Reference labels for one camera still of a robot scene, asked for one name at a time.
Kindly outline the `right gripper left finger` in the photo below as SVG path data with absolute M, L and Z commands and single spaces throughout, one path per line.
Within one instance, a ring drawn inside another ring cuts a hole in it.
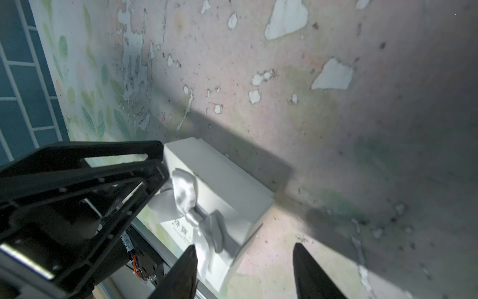
M 149 299 L 194 299 L 197 290 L 197 254 L 190 245 Z

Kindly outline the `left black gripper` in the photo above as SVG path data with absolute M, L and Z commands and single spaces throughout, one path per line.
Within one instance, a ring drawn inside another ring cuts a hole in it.
M 166 182 L 160 141 L 58 142 L 1 167 L 1 273 L 21 296 L 88 297 L 133 260 L 124 233 Z M 84 167 L 86 158 L 146 154 Z

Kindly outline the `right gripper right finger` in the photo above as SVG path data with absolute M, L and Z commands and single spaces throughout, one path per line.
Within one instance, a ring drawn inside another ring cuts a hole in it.
M 293 249 L 293 270 L 299 299 L 346 299 L 301 243 Z

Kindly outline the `white bow gift box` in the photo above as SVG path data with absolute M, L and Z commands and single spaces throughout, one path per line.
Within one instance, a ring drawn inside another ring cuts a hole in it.
M 202 139 L 164 145 L 169 179 L 148 203 L 182 249 L 195 246 L 200 279 L 220 292 L 272 207 L 273 193 Z

